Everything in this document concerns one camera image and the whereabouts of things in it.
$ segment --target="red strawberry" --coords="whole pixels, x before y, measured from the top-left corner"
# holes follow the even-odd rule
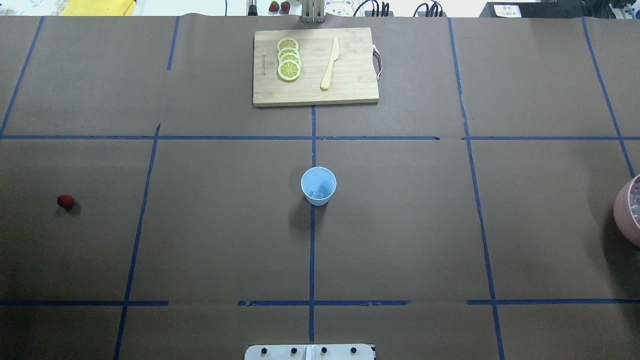
[[[269,11],[272,13],[278,12],[279,9],[280,9],[280,5],[278,5],[277,1],[272,1],[271,5],[269,5]]]
[[[58,197],[58,206],[69,211],[74,207],[75,201],[71,195],[60,195]]]
[[[291,4],[289,4],[288,1],[283,1],[282,4],[280,4],[280,8],[282,9],[282,12],[289,13],[289,10],[291,10]]]

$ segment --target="blue tape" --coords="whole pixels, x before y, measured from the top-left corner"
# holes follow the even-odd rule
[[[580,305],[580,304],[640,304],[640,299],[519,299],[519,300],[468,300],[467,305]]]
[[[316,166],[316,106],[311,106],[311,167]],[[316,300],[316,207],[310,205],[309,219],[309,343],[316,339],[315,309]]]
[[[120,313],[120,325],[118,326],[118,337],[116,338],[116,347],[113,351],[113,360],[118,360],[120,357],[120,346],[122,345],[122,334],[124,333],[124,322],[127,318],[127,304],[122,306],[122,312]]]
[[[318,300],[316,306],[405,306],[411,300]]]
[[[169,52],[169,62],[166,64],[167,71],[171,71],[171,65],[173,64],[173,52],[175,50],[175,41],[178,37],[178,25],[180,24],[180,17],[175,17],[175,25],[173,26],[173,40],[171,41],[171,51]]]
[[[0,301],[0,306],[124,306],[124,301],[37,301],[37,300],[5,300]],[[129,306],[169,306],[168,301],[132,301]]]
[[[140,246],[140,235],[142,233],[142,221],[147,209],[147,199],[149,196],[149,182],[151,182],[151,172],[154,168],[156,160],[156,149],[158,145],[158,134],[160,133],[160,125],[156,128],[154,135],[154,144],[151,148],[151,157],[149,159],[149,168],[147,169],[147,181],[145,183],[145,192],[142,196],[142,205],[140,206],[140,217],[138,218],[138,228],[136,230],[136,240],[133,243],[133,252],[131,254],[131,265],[129,266],[129,276],[127,278],[127,289],[124,293],[124,305],[122,306],[122,314],[120,315],[120,326],[118,327],[118,337],[116,339],[116,347],[113,351],[113,360],[117,360],[120,356],[120,345],[122,344],[122,334],[124,332],[124,324],[127,319],[127,307],[129,306],[129,296],[131,295],[131,285],[133,283],[133,273],[136,269],[136,258],[138,257],[138,247]]]
[[[308,306],[308,300],[264,300],[264,301],[239,301],[238,306]]]
[[[311,167],[316,167],[316,106],[311,106]]]
[[[160,140],[311,140],[311,136],[216,136],[216,135],[163,135]]]
[[[477,140],[509,140],[509,141],[617,141],[615,136],[465,136],[460,140],[469,139],[471,141]]]
[[[620,147],[622,148],[622,153],[625,155],[625,161],[627,162],[629,174],[631,175],[631,177],[635,177],[636,173],[634,172],[634,168],[631,165],[631,160],[629,159],[627,147],[625,146],[625,141],[622,138],[622,133],[620,132],[620,126],[618,126],[618,120],[616,119],[616,114],[613,112],[613,106],[611,106],[611,100],[609,100],[609,93],[607,93],[607,87],[604,85],[604,80],[602,79],[602,75],[600,73],[600,67],[598,66],[598,60],[596,60],[596,54],[593,52],[593,46],[591,45],[591,37],[589,36],[589,29],[587,28],[587,21],[584,16],[582,17],[582,28],[584,30],[584,37],[587,40],[587,46],[589,47],[589,53],[591,54],[591,61],[593,61],[593,67],[596,70],[596,75],[598,76],[598,81],[600,82],[600,88],[602,89],[604,99],[607,102],[607,108],[609,109],[609,114],[611,115],[611,121],[613,121],[613,126],[616,128],[616,134],[618,135],[618,141],[620,141]]]
[[[309,301],[313,303],[316,299],[316,207],[311,207],[311,219],[309,236]]]
[[[169,306],[168,301],[130,301],[129,306]]]
[[[31,59],[31,55],[33,54],[33,49],[36,46],[38,37],[40,36],[40,30],[42,29],[43,22],[44,22],[44,16],[41,16],[40,22],[38,22],[38,27],[36,28],[36,33],[33,35],[31,46],[29,47],[29,51],[27,52],[27,57],[24,59],[24,64],[22,64],[22,70],[20,71],[20,76],[18,76],[18,81],[15,83],[15,88],[13,88],[13,94],[11,95],[11,100],[9,100],[9,106],[7,106],[6,113],[4,113],[4,119],[2,121],[2,125],[0,126],[0,138],[3,137],[4,129],[6,128],[6,123],[9,121],[9,116],[11,116],[11,109],[13,108],[13,103],[15,102],[16,96],[18,96],[18,91],[20,90],[20,84],[22,83],[22,78],[24,78],[24,73],[27,71],[27,65],[29,65],[29,60]]]
[[[313,344],[316,342],[316,322],[314,320],[315,317],[315,308],[313,305],[309,305],[309,343]]]
[[[154,135],[154,144],[151,148],[151,157],[149,159],[149,167],[147,169],[147,180],[145,183],[145,191],[142,196],[142,205],[140,206],[140,217],[138,217],[138,228],[136,230],[136,239],[133,243],[133,252],[131,254],[131,265],[129,266],[129,277],[127,279],[127,289],[125,290],[124,300],[129,301],[129,295],[131,294],[131,284],[133,283],[133,272],[136,268],[136,258],[138,257],[138,247],[140,245],[140,235],[142,234],[142,221],[147,209],[147,199],[149,196],[149,182],[151,182],[151,172],[154,168],[154,162],[156,160],[156,149],[158,146],[158,134],[160,133],[160,125],[156,128],[156,134]]]
[[[8,135],[7,140],[153,140],[153,136],[120,135]]]
[[[0,301],[0,306],[122,306],[122,301]]]
[[[458,84],[458,98],[460,100],[460,111],[462,113],[462,119],[464,120],[465,127],[465,138],[467,143],[467,153],[469,156],[469,166],[471,168],[471,180],[474,185],[474,194],[476,196],[476,209],[478,212],[478,217],[480,219],[480,230],[482,232],[482,243],[484,250],[484,266],[486,268],[486,276],[489,284],[489,294],[491,296],[491,300],[495,302],[495,288],[493,286],[493,274],[491,270],[491,260],[489,258],[489,246],[486,241],[486,231],[484,229],[484,218],[482,215],[482,204],[480,203],[480,193],[478,191],[478,183],[476,177],[476,165],[474,164],[473,151],[471,149],[471,135],[469,133],[469,125],[467,122],[467,112],[465,111],[465,105],[462,101],[462,82],[460,79],[460,67],[458,66],[458,54],[456,53],[456,41],[454,39],[453,34],[453,23],[451,18],[447,18],[449,21],[449,37],[451,38],[451,52],[453,55],[453,65],[456,71],[456,82]],[[502,331],[500,330],[500,320],[498,317],[498,307],[493,303],[493,326],[495,327],[495,338],[498,345],[498,355],[500,360],[504,360],[504,347],[502,346]]]
[[[237,303],[238,306],[405,306],[408,304],[411,304],[411,300],[262,300]]]
[[[436,136],[320,136],[318,140],[439,140]]]

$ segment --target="wooden knife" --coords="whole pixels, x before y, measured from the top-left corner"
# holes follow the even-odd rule
[[[333,74],[333,63],[335,60],[338,60],[340,57],[340,43],[338,42],[338,38],[333,38],[333,45],[331,46],[331,54],[329,55],[329,63],[326,64],[326,70],[324,71],[324,75],[322,76],[322,81],[320,82],[320,89],[328,90],[329,86],[331,86],[331,76]]]

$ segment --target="light blue cup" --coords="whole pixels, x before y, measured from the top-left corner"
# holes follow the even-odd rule
[[[333,172],[323,167],[312,167],[302,175],[302,192],[314,206],[326,204],[335,192],[337,182]]]

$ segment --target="lemon slice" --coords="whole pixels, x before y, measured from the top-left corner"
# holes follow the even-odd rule
[[[280,59],[278,59],[278,63],[282,63],[285,60],[293,60],[298,63],[298,65],[301,65],[300,56],[296,53],[285,53],[280,57]]]
[[[278,41],[278,51],[284,49],[285,47],[292,47],[295,50],[298,50],[298,42],[294,38],[284,38]]]
[[[278,52],[278,59],[280,59],[282,57],[282,55],[284,54],[288,54],[288,53],[294,53],[298,56],[300,56],[300,54],[298,54],[298,50],[295,50],[292,47],[283,47],[279,52]]]
[[[300,64],[294,60],[285,60],[278,65],[278,75],[284,81],[294,81],[300,76]]]

